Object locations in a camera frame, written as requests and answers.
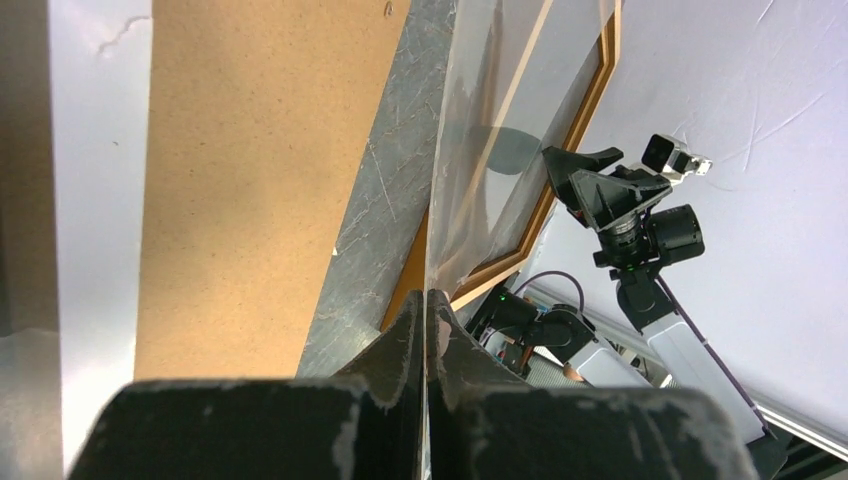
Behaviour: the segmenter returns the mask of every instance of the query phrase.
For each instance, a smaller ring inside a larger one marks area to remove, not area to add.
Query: white surface
[[[743,442],[748,444],[763,436],[760,419],[682,317],[670,313],[642,333],[674,381],[712,397],[730,417]]]
[[[848,440],[848,10],[842,1],[627,2],[618,70],[582,151],[641,157],[670,133],[715,161],[660,203],[690,203],[704,256],[664,276],[746,387]],[[625,322],[591,253],[595,234],[557,208],[522,275],[561,269],[587,307]],[[557,278],[546,289],[574,298]]]
[[[132,380],[153,21],[150,0],[50,0],[65,469]]]
[[[568,360],[574,370],[592,386],[601,388],[649,388],[635,368],[622,360],[609,342],[598,338],[589,342]]]

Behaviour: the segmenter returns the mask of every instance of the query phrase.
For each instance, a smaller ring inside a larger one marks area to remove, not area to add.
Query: cardboard panel
[[[407,10],[155,3],[137,378],[294,375]]]

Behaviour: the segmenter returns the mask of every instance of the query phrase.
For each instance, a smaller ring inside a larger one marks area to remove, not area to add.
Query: transparent plastic film
[[[613,0],[459,2],[427,232],[426,286],[453,296],[513,251],[542,191],[541,150]]]

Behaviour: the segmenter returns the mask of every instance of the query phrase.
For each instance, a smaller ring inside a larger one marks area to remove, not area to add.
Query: corkboard
[[[408,6],[154,2],[136,378],[294,375]]]

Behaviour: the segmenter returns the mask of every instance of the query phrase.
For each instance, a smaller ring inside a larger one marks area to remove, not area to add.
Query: cable
[[[704,337],[701,334],[701,331],[698,330],[698,327],[695,326],[695,323],[689,317],[689,314],[686,313],[686,310],[683,309],[683,306],[680,305],[680,302],[677,301],[677,297],[674,296],[674,293],[672,293],[671,288],[668,286],[667,283],[665,283],[665,280],[663,280],[662,276],[657,275],[657,283],[659,283],[660,288],[662,288],[665,294],[668,296],[668,299],[671,300],[671,304],[674,306],[674,310],[677,312],[677,314],[683,318],[683,321],[686,322],[687,325],[689,325],[689,328],[692,329],[692,332],[695,334],[696,337],[698,337],[698,340],[701,341],[701,345],[703,345],[704,348],[707,349],[707,353],[709,353],[710,356],[713,357],[713,360],[715,360],[716,364],[718,364],[718,367],[730,380],[730,383],[733,385],[736,391],[739,392],[739,395],[742,395],[742,399],[745,400],[745,403],[747,403],[748,406],[754,410],[754,415],[756,415],[757,418],[760,420],[760,423],[763,424],[763,428],[768,429],[768,423],[766,423],[766,419],[763,417],[763,414],[760,412],[760,409],[757,408],[757,404],[755,404],[754,401],[751,400],[751,397],[748,396],[748,393],[745,391],[744,388],[742,388],[742,385],[739,384],[739,381],[736,380],[736,377],[734,377],[733,374],[730,373],[730,369],[727,368],[727,365],[724,364],[724,362],[721,360],[721,357],[719,357],[715,350],[713,350],[713,347],[710,346],[710,342],[707,341],[706,337]]]
[[[530,285],[530,283],[533,282],[533,280],[536,280],[537,278],[541,278],[541,277],[547,277],[549,275],[557,275],[557,276],[565,277],[565,278],[571,280],[571,283],[573,283],[574,286],[577,287],[577,296],[578,296],[578,300],[580,302],[578,309],[580,310],[580,313],[583,313],[583,306],[585,305],[585,297],[583,296],[583,287],[580,286],[580,282],[578,282],[576,278],[574,278],[573,276],[571,276],[568,273],[561,272],[559,270],[548,270],[546,272],[537,273],[536,275],[533,275],[532,277],[528,278],[527,281],[522,283],[521,286],[518,287],[515,290],[515,295],[521,296],[521,291],[524,290],[524,288],[527,287],[527,285]]]

